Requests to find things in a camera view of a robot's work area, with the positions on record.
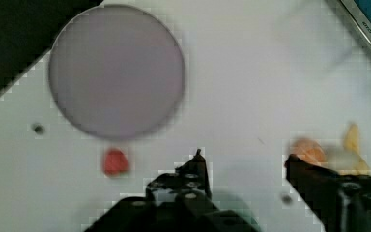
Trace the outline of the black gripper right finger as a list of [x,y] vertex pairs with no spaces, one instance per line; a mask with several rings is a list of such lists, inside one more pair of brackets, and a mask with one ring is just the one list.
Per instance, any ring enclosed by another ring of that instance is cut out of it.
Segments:
[[286,180],[326,232],[371,232],[371,176],[341,175],[291,155]]

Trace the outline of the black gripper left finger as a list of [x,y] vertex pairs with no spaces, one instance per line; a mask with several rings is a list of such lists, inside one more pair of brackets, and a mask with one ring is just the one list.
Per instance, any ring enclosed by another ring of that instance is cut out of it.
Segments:
[[232,210],[212,201],[206,160],[191,160],[146,186],[143,197],[114,204],[84,232],[260,232]]

